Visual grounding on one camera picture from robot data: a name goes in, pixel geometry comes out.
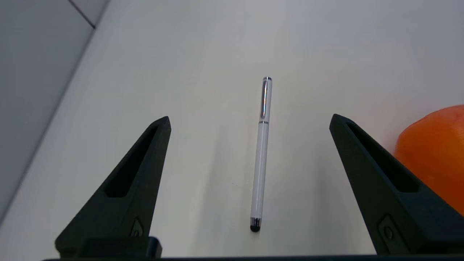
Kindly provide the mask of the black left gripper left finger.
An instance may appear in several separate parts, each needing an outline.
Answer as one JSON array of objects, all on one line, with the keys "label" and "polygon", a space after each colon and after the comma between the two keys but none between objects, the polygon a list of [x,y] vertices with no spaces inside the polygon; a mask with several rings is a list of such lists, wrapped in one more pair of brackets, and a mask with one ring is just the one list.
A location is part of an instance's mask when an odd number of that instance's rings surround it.
[{"label": "black left gripper left finger", "polygon": [[159,258],[149,236],[167,147],[169,117],[151,123],[55,241],[61,258]]}]

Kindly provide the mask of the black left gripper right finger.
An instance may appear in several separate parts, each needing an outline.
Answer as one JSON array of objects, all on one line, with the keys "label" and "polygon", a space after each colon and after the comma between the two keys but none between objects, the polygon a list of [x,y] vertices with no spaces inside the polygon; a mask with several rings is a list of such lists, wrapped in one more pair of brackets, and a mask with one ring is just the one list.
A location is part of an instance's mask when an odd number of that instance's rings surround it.
[{"label": "black left gripper right finger", "polygon": [[352,120],[330,133],[377,254],[463,255],[461,214]]}]

